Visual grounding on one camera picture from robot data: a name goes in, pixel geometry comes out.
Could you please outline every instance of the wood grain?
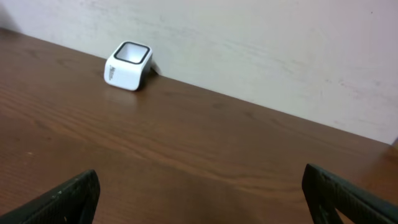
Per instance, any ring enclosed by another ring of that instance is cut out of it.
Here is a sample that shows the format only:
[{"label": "wood grain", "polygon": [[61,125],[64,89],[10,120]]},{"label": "wood grain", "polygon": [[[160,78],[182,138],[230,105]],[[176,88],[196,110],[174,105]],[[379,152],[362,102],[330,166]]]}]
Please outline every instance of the wood grain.
[{"label": "wood grain", "polygon": [[165,77],[114,88],[104,62],[0,30],[0,213],[95,169],[95,223],[308,223],[310,162],[398,204],[387,144]]}]

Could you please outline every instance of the wooden tabletop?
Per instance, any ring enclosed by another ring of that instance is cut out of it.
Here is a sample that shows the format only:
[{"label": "wooden tabletop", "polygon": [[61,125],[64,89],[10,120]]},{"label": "wooden tabletop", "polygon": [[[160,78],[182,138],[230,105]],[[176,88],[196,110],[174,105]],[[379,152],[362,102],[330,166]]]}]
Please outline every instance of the wooden tabletop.
[{"label": "wooden tabletop", "polygon": [[104,64],[0,30],[0,214],[95,169],[95,223],[310,223],[307,163],[398,204],[387,144],[165,77],[122,90]]}]

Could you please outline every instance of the small white box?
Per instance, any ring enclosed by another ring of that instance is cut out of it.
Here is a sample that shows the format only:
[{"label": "small white box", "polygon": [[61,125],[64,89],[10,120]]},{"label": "small white box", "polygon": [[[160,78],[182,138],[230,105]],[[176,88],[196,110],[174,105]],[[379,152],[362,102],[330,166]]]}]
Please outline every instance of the small white box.
[{"label": "small white box", "polygon": [[106,83],[127,90],[137,90],[150,71],[152,49],[148,46],[123,42],[105,63]]}]

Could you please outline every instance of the white square device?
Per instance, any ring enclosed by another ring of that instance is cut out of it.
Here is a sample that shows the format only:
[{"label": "white square device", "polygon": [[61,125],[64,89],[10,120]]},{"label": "white square device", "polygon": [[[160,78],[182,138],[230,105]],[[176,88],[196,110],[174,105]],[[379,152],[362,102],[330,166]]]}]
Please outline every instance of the white square device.
[{"label": "white square device", "polygon": [[107,59],[106,83],[127,90],[137,90],[150,71],[152,49],[148,46],[123,42]]}]

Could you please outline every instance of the black plastic piece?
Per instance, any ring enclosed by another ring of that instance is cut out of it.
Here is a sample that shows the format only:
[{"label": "black plastic piece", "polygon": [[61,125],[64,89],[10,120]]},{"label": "black plastic piece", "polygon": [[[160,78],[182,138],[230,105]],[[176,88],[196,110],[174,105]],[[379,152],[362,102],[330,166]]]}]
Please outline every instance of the black plastic piece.
[{"label": "black plastic piece", "polygon": [[90,224],[99,197],[96,172],[88,170],[1,216],[0,223]]},{"label": "black plastic piece", "polygon": [[302,188],[315,224],[343,223],[338,209],[355,223],[398,223],[398,208],[348,181],[307,164]]}]

